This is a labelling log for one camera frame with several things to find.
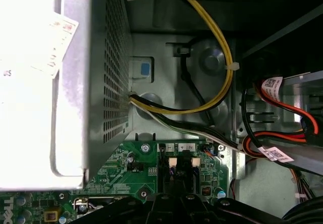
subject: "electronic chip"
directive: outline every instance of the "electronic chip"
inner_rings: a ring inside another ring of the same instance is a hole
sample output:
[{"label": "electronic chip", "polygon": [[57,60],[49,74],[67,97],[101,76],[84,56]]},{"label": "electronic chip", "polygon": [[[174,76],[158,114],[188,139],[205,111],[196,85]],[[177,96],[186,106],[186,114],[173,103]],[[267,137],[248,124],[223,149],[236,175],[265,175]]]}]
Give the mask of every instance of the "electronic chip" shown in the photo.
[{"label": "electronic chip", "polygon": [[41,207],[48,206],[48,202],[47,202],[47,200],[40,200],[40,206],[41,206]]},{"label": "electronic chip", "polygon": [[39,207],[39,201],[38,200],[34,200],[31,202],[31,207]]},{"label": "electronic chip", "polygon": [[59,217],[61,215],[61,208],[60,207],[54,207],[50,208],[47,211],[44,212],[44,222],[56,222],[59,220]]},{"label": "electronic chip", "polygon": [[205,181],[211,181],[211,175],[205,175]]},{"label": "electronic chip", "polygon": [[211,195],[211,187],[202,187],[202,195],[209,196]]}]

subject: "metal screw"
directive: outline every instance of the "metal screw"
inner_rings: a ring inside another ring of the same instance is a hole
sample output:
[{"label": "metal screw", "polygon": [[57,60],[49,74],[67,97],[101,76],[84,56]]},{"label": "metal screw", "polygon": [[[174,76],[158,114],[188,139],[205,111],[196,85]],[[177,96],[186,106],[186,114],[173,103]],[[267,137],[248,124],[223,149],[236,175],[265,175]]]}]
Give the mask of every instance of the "metal screw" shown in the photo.
[{"label": "metal screw", "polygon": [[230,202],[228,200],[222,200],[221,205],[230,205]]},{"label": "metal screw", "polygon": [[128,205],[135,205],[136,204],[136,201],[130,201],[129,203],[128,203]]},{"label": "metal screw", "polygon": [[127,157],[127,162],[128,162],[128,163],[132,163],[133,161],[134,161],[133,156],[129,156],[129,157]]},{"label": "metal screw", "polygon": [[194,197],[194,195],[187,195],[186,198],[189,200],[193,200],[195,197]]},{"label": "metal screw", "polygon": [[148,144],[143,144],[141,146],[141,151],[143,151],[143,152],[149,152],[149,150],[150,150],[150,146]]},{"label": "metal screw", "polygon": [[86,212],[87,211],[87,208],[85,205],[79,205],[79,211],[80,212]]},{"label": "metal screw", "polygon": [[226,149],[226,147],[223,145],[218,146],[218,151],[224,151],[225,149]]}]

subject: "blue sticker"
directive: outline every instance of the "blue sticker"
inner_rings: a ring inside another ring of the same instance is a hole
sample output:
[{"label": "blue sticker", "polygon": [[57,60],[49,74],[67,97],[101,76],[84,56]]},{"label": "blue sticker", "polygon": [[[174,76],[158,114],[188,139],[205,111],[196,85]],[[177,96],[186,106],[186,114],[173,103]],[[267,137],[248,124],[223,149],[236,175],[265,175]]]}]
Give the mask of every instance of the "blue sticker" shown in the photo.
[{"label": "blue sticker", "polygon": [[149,76],[149,74],[150,74],[150,64],[142,63],[141,64],[141,75]]}]

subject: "red wire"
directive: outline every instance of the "red wire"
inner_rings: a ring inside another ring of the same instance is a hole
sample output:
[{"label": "red wire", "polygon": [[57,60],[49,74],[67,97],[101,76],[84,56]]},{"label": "red wire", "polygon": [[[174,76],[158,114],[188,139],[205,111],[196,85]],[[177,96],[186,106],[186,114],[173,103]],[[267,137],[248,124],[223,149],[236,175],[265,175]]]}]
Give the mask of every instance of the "red wire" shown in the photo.
[{"label": "red wire", "polygon": [[[306,140],[304,139],[305,135],[304,134],[297,134],[297,135],[290,135],[290,136],[286,136],[283,134],[278,134],[278,133],[274,133],[274,132],[257,132],[254,134],[255,136],[276,136],[276,137],[280,137],[282,139],[286,139],[286,140],[291,140],[294,142],[300,142],[300,143],[305,143]],[[247,137],[245,139],[246,141],[246,148],[247,151],[252,152],[253,154],[257,155],[257,156],[264,156],[262,153],[260,152],[255,152],[250,148],[250,143],[251,143],[251,138]]]},{"label": "red wire", "polygon": [[264,96],[266,96],[267,98],[269,98],[269,99],[271,99],[271,101],[273,101],[273,102],[275,102],[276,104],[279,104],[279,105],[281,105],[281,106],[283,106],[283,107],[285,107],[285,108],[287,108],[287,109],[290,109],[290,110],[292,110],[292,111],[295,111],[295,112],[299,112],[299,113],[301,113],[301,114],[303,114],[303,115],[305,115],[305,116],[307,116],[310,120],[311,120],[311,122],[313,123],[313,126],[314,126],[314,134],[318,134],[318,125],[317,125],[317,122],[316,122],[316,120],[314,119],[314,117],[310,114],[310,113],[308,113],[308,112],[306,112],[306,111],[304,111],[304,110],[302,110],[302,109],[300,109],[300,108],[297,108],[297,107],[294,107],[294,106],[291,106],[291,105],[289,105],[289,104],[285,104],[285,103],[283,103],[283,102],[280,102],[280,101],[276,101],[276,100],[274,100],[273,98],[271,98],[265,91],[264,91],[264,89],[261,87],[261,92],[263,93],[263,95]]}]

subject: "yellow wire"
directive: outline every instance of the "yellow wire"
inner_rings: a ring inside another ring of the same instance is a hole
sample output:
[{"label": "yellow wire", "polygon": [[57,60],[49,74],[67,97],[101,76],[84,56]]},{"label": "yellow wire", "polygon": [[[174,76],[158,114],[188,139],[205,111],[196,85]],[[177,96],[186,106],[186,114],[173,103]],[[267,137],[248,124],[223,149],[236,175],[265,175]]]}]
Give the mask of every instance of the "yellow wire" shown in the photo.
[{"label": "yellow wire", "polygon": [[[212,33],[214,34],[214,36],[218,40],[218,42],[223,50],[227,66],[232,64],[233,61],[232,61],[232,55],[230,52],[229,45],[228,45],[225,37],[223,36],[222,31],[218,27],[218,25],[214,22],[214,20],[206,12],[206,10],[199,4],[199,2],[197,2],[196,0],[187,0],[187,1],[192,5],[192,7],[197,11],[197,13],[205,21],[207,26],[210,28],[210,30],[212,31]],[[202,105],[202,106],[197,107],[195,109],[170,111],[170,110],[160,109],[157,107],[143,104],[140,101],[138,101],[132,97],[130,97],[130,100],[133,101],[134,103],[136,103],[137,105],[139,105],[140,107],[142,107],[146,110],[149,110],[151,112],[155,112],[155,113],[160,113],[160,114],[165,114],[165,115],[195,113],[195,112],[206,110],[206,109],[212,107],[213,105],[217,104],[222,98],[224,98],[230,89],[232,79],[233,79],[233,71],[227,70],[225,82],[224,82],[220,92],[217,94],[217,96],[215,98],[213,98],[211,101],[209,101],[208,103],[206,103],[205,105]]]}]

